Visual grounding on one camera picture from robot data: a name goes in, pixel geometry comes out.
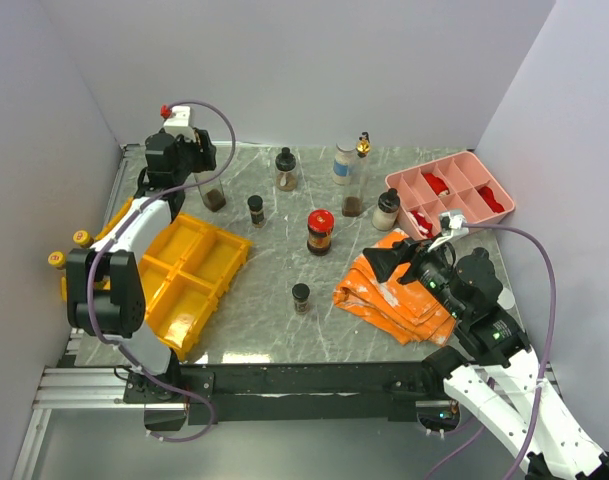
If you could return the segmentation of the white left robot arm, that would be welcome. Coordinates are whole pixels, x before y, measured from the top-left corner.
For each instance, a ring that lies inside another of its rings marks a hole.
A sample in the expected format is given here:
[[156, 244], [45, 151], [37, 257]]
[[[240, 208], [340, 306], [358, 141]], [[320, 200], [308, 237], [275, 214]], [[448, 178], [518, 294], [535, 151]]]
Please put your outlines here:
[[179, 214], [187, 178], [216, 170], [216, 147], [204, 129], [181, 134], [164, 127], [146, 139], [145, 159], [126, 214], [102, 239], [71, 250], [67, 257], [67, 319], [72, 327], [127, 349], [129, 362], [151, 374], [150, 392], [170, 402], [183, 392], [184, 378], [175, 371], [177, 356], [144, 320], [138, 262]]

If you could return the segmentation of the red-lid sauce jar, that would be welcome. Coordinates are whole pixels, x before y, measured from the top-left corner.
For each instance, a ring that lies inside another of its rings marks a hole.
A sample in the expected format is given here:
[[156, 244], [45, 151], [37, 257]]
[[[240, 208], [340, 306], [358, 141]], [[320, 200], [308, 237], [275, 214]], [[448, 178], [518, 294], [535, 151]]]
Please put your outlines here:
[[328, 253], [334, 226], [335, 218], [329, 210], [317, 209], [309, 214], [307, 248], [312, 254], [323, 256]]

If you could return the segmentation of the green-label sauce bottle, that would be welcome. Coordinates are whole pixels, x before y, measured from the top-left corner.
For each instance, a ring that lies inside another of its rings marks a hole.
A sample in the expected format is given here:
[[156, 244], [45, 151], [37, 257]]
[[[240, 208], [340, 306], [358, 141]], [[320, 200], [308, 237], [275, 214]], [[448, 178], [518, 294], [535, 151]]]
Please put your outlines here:
[[78, 248], [88, 249], [94, 243], [94, 237], [86, 230], [78, 230], [73, 234], [73, 242]]
[[56, 250], [51, 252], [47, 258], [48, 264], [56, 270], [64, 270], [66, 268], [66, 254]]

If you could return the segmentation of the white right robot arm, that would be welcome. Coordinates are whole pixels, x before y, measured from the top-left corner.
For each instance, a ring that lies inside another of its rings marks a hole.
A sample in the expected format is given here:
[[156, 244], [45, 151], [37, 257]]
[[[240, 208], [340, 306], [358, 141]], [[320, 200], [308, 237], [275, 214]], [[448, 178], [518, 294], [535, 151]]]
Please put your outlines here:
[[609, 479], [609, 452], [580, 427], [542, 374], [526, 332], [498, 299], [503, 290], [486, 249], [448, 258], [441, 240], [396, 241], [363, 254], [379, 281], [421, 284], [455, 319], [461, 351], [424, 361], [424, 391], [468, 409], [528, 479]]

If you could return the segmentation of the tall oil bottle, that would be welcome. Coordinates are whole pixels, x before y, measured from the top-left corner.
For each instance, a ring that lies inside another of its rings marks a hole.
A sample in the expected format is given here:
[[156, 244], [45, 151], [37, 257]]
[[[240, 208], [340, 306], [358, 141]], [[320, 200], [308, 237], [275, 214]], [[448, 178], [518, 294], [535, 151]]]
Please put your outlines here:
[[363, 131], [347, 166], [347, 180], [341, 208], [342, 215], [345, 217], [358, 217], [364, 210], [363, 197], [369, 177], [368, 155], [370, 150], [370, 135], [367, 131]]
[[222, 182], [219, 177], [215, 177], [213, 171], [195, 173], [194, 179], [198, 183], [202, 202], [208, 210], [217, 212], [226, 205]]

